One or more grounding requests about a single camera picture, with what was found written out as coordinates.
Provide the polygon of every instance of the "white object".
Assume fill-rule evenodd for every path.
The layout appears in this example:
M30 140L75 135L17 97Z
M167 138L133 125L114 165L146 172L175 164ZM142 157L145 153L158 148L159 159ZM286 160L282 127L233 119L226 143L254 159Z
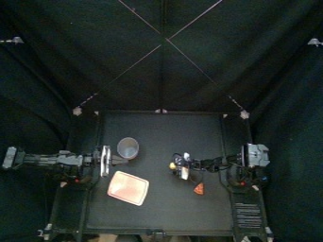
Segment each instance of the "white object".
M246 110L242 110L242 112L241 112L242 119L248 119L249 116L250 116L250 112L248 112Z
M137 206L142 206L147 197L150 182L118 171L109 185L107 194Z
M256 191L260 191L260 187L257 185L253 185L253 188L256 189Z
M81 116L81 115L82 115L82 108L81 108L81 107L77 107L77 108L74 109L74 115L75 115L75 116Z
M310 41L309 41L309 44L310 45L316 45L317 47L320 45L323 45L323 43L317 39L317 38L313 38Z
M190 169L187 167L182 167L182 176L181 178L189 180Z
M125 138L118 144L118 153L129 160L134 159L139 152L139 144L134 138Z

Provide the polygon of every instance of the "pink plate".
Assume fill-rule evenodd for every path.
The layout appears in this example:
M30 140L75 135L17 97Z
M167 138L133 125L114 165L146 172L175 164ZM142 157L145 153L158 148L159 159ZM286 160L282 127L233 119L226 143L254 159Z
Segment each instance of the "pink plate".
M107 194L115 199L142 206L147 196L149 187L150 182L147 180L138 178L126 172L118 171L111 180Z

